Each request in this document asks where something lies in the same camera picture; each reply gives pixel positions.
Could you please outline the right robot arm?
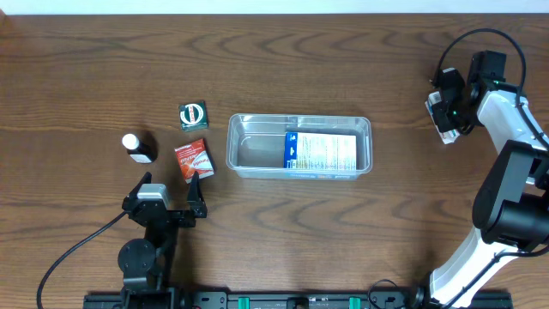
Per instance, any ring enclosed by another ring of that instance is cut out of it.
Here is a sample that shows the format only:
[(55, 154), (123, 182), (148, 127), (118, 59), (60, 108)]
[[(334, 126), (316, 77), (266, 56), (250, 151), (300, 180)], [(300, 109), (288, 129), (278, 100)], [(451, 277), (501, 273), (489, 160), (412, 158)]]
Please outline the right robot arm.
[(487, 129), (498, 152), (473, 204), (473, 228), (454, 254), (428, 276), (415, 304), (466, 308), (509, 262), (548, 252), (548, 141), (528, 100), (504, 78), (506, 56), (473, 55), (468, 77), (439, 70), (425, 103), (445, 143)]

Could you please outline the white Panadol tube box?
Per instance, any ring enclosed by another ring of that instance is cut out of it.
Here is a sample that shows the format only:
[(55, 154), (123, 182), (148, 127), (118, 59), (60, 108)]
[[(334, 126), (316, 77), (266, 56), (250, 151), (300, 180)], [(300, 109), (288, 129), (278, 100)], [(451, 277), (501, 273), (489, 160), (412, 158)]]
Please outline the white Panadol tube box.
[(440, 93), (438, 91), (430, 93), (428, 95), (427, 100), (425, 101), (425, 108), (429, 112), (429, 115), (431, 117), (431, 121), (433, 122), (433, 124), (435, 126), (435, 130), (439, 134), (442, 142), (444, 144), (454, 143), (455, 140), (460, 136), (460, 134), (457, 132), (457, 130), (449, 130), (449, 131), (441, 133), (438, 130), (438, 126), (435, 124), (434, 113), (433, 113), (432, 107), (434, 105), (436, 105), (437, 103), (439, 103), (440, 101), (441, 101), (441, 96), (440, 96)]

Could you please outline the red Panadol ActiFast box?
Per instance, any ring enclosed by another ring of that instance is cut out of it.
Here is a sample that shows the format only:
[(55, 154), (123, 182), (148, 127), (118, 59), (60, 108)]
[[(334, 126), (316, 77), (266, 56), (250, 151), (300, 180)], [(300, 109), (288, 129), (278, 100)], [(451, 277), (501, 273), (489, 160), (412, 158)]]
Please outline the red Panadol ActiFast box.
[(184, 181), (189, 184), (195, 173), (200, 179), (214, 175), (214, 166), (210, 160), (203, 138), (174, 149)]

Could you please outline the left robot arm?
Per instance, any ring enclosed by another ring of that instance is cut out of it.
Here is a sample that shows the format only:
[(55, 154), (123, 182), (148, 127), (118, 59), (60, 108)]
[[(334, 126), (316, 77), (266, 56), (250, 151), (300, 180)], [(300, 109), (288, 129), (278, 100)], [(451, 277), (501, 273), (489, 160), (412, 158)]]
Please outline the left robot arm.
[(170, 199), (163, 184), (154, 184), (145, 173), (124, 198), (122, 209), (145, 228), (145, 235), (126, 243), (118, 254), (118, 266), (124, 274), (124, 289), (133, 294), (160, 291), (169, 281), (178, 230), (193, 228), (196, 219), (208, 213), (199, 186), (199, 174), (191, 177), (185, 210), (169, 210)]

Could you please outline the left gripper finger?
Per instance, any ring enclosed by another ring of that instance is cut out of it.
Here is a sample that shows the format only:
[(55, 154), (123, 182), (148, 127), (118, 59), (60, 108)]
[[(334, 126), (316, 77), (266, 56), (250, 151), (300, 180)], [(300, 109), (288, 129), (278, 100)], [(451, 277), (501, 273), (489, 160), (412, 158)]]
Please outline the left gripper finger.
[(141, 187), (145, 184), (150, 184), (151, 180), (152, 180), (152, 174), (150, 172), (145, 172), (141, 180), (128, 194), (128, 199), (137, 199), (137, 195)]
[(194, 172), (187, 194), (187, 203), (192, 211), (206, 211), (207, 206), (204, 201), (202, 191), (199, 185), (200, 175)]

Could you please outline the blue cooling patch box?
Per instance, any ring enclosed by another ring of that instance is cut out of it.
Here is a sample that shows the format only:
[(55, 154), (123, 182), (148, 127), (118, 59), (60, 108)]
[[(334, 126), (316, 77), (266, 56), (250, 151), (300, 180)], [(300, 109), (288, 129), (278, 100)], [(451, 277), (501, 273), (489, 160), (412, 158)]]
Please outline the blue cooling patch box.
[(287, 132), (284, 168), (352, 171), (357, 169), (356, 136)]

